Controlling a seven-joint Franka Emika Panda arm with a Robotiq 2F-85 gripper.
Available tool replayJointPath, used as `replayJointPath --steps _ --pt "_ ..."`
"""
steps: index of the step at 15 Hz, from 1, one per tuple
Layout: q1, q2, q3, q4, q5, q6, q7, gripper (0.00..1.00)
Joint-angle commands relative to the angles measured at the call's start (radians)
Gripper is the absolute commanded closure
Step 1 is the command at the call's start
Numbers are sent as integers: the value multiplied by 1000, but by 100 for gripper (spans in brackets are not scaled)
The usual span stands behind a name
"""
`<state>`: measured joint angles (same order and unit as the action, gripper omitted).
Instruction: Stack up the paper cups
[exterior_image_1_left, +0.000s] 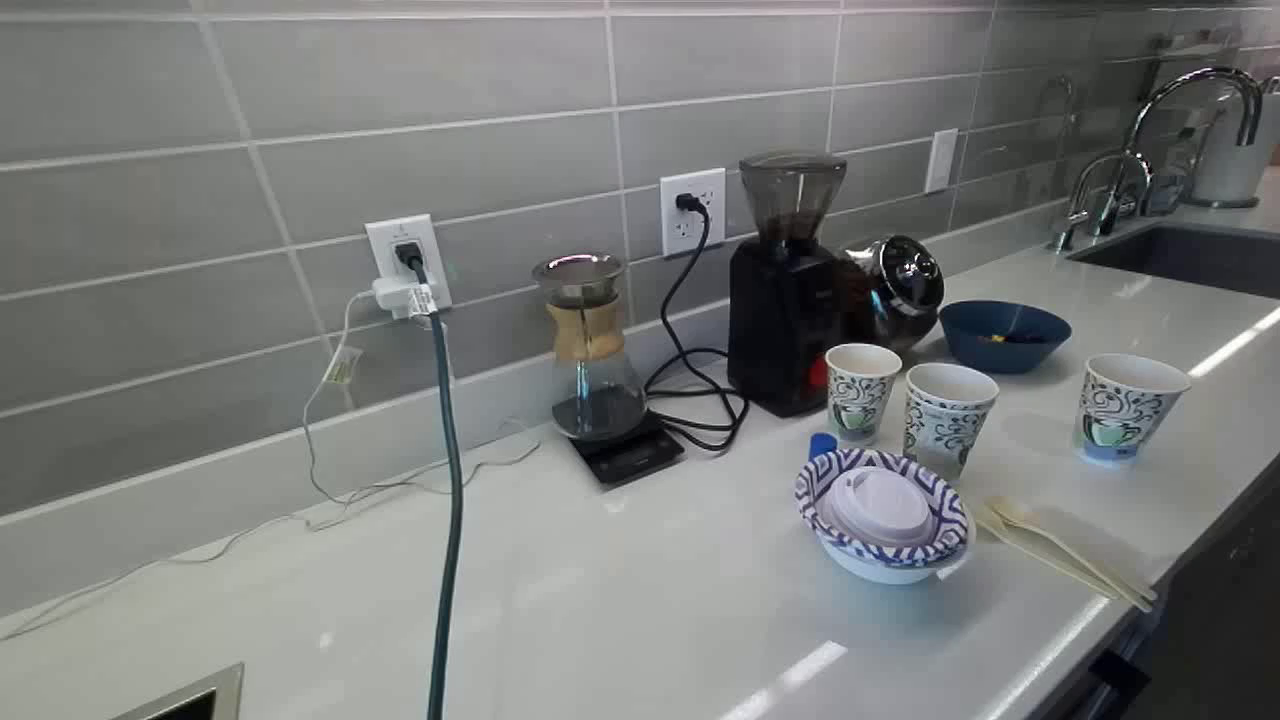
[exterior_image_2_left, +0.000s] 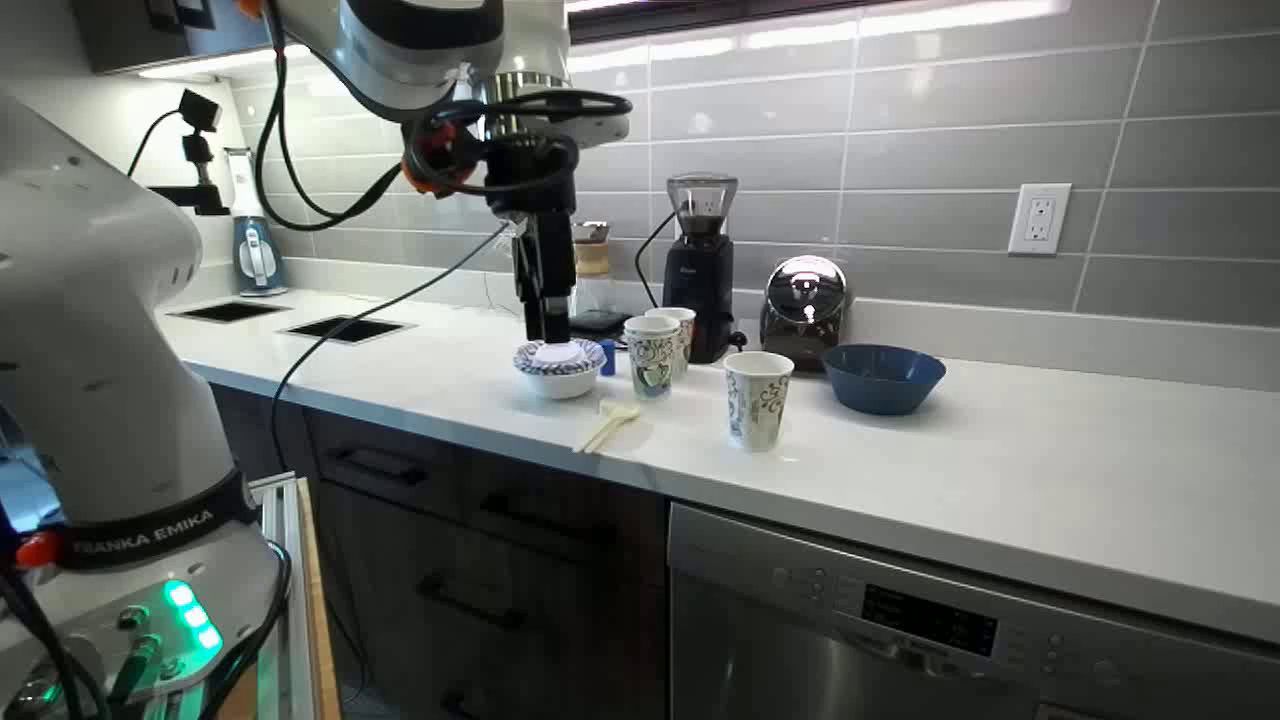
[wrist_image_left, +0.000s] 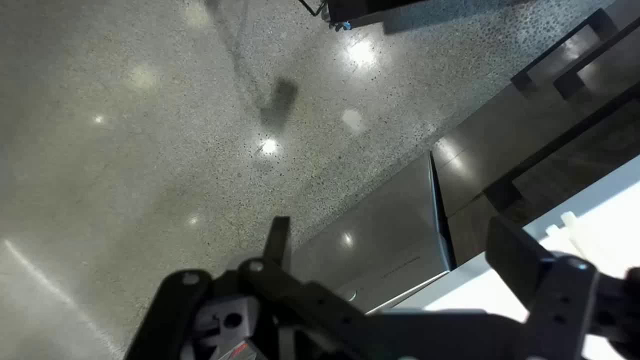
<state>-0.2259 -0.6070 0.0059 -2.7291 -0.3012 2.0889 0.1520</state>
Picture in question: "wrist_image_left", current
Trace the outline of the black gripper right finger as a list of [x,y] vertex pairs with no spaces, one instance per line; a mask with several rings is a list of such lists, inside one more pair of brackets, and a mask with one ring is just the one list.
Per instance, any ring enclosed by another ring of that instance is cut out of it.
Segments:
[[492,217],[486,235],[486,261],[520,304],[532,308],[555,255],[522,228],[504,217]]

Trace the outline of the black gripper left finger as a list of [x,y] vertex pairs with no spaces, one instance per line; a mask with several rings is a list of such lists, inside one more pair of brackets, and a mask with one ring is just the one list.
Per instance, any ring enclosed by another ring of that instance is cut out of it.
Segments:
[[289,263],[289,217],[275,215],[271,220],[261,255],[279,267]]

